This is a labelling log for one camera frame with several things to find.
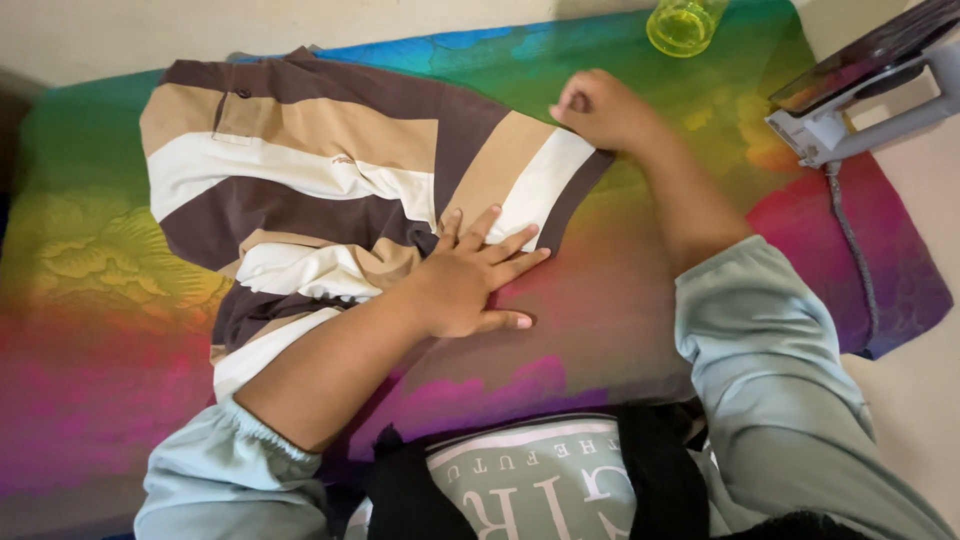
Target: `forearm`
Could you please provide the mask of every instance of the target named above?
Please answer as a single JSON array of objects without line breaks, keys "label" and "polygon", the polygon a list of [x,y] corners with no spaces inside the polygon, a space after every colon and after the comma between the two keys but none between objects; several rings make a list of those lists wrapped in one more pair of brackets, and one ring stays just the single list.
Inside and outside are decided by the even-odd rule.
[{"label": "forearm", "polygon": [[674,276],[754,234],[686,142],[665,123],[630,154],[643,168]]},{"label": "forearm", "polygon": [[301,449],[322,451],[426,336],[404,294],[388,291],[319,325],[234,401]]}]

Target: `hand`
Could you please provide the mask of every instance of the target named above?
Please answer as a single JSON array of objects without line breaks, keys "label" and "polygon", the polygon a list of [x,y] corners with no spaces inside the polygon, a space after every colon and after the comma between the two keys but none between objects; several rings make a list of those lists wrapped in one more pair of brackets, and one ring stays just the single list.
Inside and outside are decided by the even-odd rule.
[{"label": "hand", "polygon": [[579,71],[550,108],[555,120],[597,148],[639,153],[669,128],[657,113],[602,69]]},{"label": "hand", "polygon": [[435,337],[466,337],[497,329],[528,329],[533,320],[515,311],[485,311],[490,294],[550,257],[541,248],[514,258],[539,228],[531,225],[495,246],[484,238],[500,216],[487,209],[457,238],[463,213],[454,210],[433,254],[390,293],[405,295],[425,332]]}]

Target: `yellow plastic cup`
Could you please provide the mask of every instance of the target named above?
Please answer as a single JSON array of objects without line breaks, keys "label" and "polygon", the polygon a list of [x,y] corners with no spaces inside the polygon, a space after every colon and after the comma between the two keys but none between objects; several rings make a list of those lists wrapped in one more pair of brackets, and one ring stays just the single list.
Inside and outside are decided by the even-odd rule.
[{"label": "yellow plastic cup", "polygon": [[647,36],[664,54],[690,58],[707,50],[730,0],[660,0]]}]

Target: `left hand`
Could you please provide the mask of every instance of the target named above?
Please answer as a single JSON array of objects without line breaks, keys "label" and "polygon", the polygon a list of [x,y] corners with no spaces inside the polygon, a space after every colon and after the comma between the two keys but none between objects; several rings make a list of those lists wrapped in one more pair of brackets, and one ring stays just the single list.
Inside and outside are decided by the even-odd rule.
[{"label": "left hand", "polygon": [[435,337],[466,337],[533,326],[523,313],[485,310],[492,292],[550,257],[550,250],[541,248],[514,258],[537,235],[537,225],[485,246],[484,239],[501,211],[500,206],[490,207],[458,239],[463,213],[454,210],[433,254],[390,291],[405,295],[425,332]]}]

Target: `multicolored fabric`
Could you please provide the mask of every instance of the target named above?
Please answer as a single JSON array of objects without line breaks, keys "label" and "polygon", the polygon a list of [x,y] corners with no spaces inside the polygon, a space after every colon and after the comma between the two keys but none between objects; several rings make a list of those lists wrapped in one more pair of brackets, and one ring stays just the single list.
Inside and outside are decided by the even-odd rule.
[{"label": "multicolored fabric", "polygon": [[409,274],[453,209],[468,224],[498,203],[488,242],[537,223],[523,249],[556,252],[612,163],[470,90],[304,48],[255,63],[178,61],[140,128],[151,212],[171,251],[236,279],[211,347],[221,398]]}]

